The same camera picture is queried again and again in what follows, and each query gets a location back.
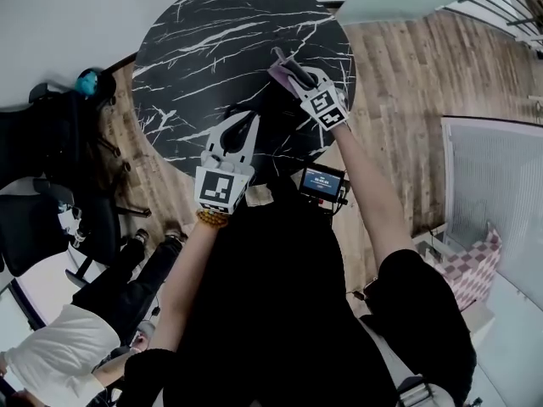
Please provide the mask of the teal object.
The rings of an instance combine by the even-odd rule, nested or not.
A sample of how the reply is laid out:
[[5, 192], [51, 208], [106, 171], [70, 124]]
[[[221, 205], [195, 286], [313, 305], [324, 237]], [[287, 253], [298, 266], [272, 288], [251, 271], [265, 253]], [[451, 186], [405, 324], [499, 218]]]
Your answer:
[[76, 79], [75, 90], [86, 98], [92, 97], [98, 90], [98, 72], [86, 69]]

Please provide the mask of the small black monitor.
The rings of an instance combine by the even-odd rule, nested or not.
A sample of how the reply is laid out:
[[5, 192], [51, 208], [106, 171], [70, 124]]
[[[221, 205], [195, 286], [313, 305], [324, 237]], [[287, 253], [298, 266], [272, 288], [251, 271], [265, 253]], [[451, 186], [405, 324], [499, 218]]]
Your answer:
[[309, 164], [305, 167], [299, 184], [299, 193], [311, 205], [321, 209], [330, 220], [348, 204], [350, 189], [344, 170], [322, 164]]

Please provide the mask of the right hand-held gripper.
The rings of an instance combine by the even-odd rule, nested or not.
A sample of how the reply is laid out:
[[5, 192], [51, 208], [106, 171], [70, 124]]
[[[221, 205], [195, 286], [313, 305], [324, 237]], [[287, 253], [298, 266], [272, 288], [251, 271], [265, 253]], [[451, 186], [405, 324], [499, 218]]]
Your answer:
[[288, 84], [303, 101], [300, 107], [324, 130], [330, 131], [349, 118], [344, 94], [333, 86], [333, 80], [317, 67], [305, 67], [308, 76], [289, 75]]

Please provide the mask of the person's right forearm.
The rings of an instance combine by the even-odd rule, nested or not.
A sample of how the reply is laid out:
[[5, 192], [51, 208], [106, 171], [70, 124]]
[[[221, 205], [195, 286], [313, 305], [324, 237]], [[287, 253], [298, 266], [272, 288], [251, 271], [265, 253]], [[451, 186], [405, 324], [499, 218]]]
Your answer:
[[332, 133], [350, 180], [361, 218], [368, 232], [377, 264], [391, 254], [414, 254], [415, 246], [405, 222], [404, 210], [391, 182], [367, 156], [345, 124]]

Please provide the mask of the purple and grey cloth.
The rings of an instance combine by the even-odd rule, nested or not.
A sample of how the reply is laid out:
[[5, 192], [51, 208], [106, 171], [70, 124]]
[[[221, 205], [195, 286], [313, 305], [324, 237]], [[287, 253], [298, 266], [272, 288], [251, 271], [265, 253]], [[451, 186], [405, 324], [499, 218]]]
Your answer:
[[305, 69], [294, 59], [292, 55], [286, 57], [280, 47], [274, 47], [272, 52], [276, 55], [277, 60], [268, 69], [268, 74], [281, 86], [287, 89], [294, 95], [294, 92], [288, 84], [287, 78], [289, 75], [298, 77], [308, 76]]

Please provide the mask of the white paper tags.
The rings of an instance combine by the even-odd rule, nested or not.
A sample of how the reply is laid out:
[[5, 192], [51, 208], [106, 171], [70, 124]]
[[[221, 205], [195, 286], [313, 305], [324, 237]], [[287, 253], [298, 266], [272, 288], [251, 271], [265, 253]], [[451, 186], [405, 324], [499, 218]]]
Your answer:
[[59, 202], [58, 217], [63, 231], [69, 236], [71, 246], [79, 248], [89, 234], [82, 219], [82, 211], [76, 206]]

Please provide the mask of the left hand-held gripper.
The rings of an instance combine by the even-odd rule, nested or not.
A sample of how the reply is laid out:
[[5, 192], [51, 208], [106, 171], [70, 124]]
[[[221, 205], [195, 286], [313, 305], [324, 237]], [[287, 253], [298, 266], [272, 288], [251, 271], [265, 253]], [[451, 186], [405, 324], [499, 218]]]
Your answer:
[[232, 114], [214, 127], [201, 165], [196, 169], [194, 197], [202, 209], [232, 215], [249, 188], [260, 116], [251, 110]]

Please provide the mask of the white fabric harness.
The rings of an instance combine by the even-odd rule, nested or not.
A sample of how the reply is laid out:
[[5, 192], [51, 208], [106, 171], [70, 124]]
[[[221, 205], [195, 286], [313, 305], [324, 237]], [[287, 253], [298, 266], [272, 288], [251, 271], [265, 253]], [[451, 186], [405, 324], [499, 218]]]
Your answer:
[[414, 372], [362, 318], [359, 323], [373, 340], [395, 386], [395, 407], [456, 407], [454, 399], [440, 385], [430, 382], [425, 373]]

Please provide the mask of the pink checkered box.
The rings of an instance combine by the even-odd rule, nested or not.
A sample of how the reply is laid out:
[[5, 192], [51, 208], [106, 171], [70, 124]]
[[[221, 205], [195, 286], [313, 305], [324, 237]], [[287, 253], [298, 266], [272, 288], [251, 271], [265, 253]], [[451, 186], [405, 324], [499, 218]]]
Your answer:
[[475, 242], [468, 250], [445, 257], [439, 264], [460, 311], [473, 302], [486, 301], [501, 260], [501, 236], [492, 223], [488, 222], [487, 226], [482, 241]]

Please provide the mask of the ribbed glass partition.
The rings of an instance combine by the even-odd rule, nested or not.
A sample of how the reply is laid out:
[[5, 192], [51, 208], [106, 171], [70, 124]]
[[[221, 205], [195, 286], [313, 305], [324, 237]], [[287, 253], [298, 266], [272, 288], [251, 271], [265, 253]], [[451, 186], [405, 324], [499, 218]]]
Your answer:
[[543, 280], [543, 125], [445, 116], [445, 218], [467, 246], [494, 226], [503, 276]]

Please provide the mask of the black office chair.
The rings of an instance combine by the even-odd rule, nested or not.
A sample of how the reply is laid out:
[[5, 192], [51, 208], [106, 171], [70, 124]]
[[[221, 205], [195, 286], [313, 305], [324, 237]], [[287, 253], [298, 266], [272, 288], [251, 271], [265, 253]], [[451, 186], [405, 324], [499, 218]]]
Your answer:
[[79, 208], [88, 228], [88, 237], [74, 248], [86, 256], [84, 262], [77, 271], [65, 271], [72, 283], [86, 286], [85, 274], [91, 263], [112, 265], [127, 242], [121, 235], [120, 217], [151, 215], [148, 208], [128, 209], [117, 204], [119, 180], [115, 178], [107, 189], [95, 185], [70, 189], [46, 178], [13, 182], [14, 194], [0, 194], [0, 272], [7, 270], [20, 277], [39, 262], [73, 248], [59, 222], [62, 202]]
[[46, 82], [30, 92], [24, 109], [0, 110], [0, 189], [26, 177], [57, 178], [81, 170], [87, 148], [115, 157], [120, 149], [99, 135], [101, 111], [115, 103], [116, 82], [99, 77], [90, 97], [74, 89], [53, 91]]

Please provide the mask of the black metal railing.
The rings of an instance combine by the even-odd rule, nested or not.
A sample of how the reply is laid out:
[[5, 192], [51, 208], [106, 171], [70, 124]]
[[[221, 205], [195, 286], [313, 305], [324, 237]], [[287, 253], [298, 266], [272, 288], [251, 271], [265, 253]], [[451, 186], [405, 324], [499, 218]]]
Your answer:
[[543, 53], [543, 0], [458, 0], [448, 9], [494, 26]]

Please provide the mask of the person's black clothing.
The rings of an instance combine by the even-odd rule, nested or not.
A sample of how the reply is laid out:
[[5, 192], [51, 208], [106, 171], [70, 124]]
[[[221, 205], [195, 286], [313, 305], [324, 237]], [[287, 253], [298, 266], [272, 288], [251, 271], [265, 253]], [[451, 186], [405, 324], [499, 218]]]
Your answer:
[[476, 354], [442, 275], [417, 252], [391, 254], [357, 317], [328, 219], [292, 179], [270, 190], [217, 229], [177, 350], [129, 359], [117, 407], [395, 407], [359, 318], [462, 407]]

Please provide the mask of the person's left forearm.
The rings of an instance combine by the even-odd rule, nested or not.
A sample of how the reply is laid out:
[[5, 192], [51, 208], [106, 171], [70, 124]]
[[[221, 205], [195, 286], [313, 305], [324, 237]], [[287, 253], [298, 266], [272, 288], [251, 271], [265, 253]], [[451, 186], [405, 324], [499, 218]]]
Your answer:
[[175, 352], [186, 330], [218, 230], [199, 221], [166, 278], [160, 296], [160, 317], [149, 349]]

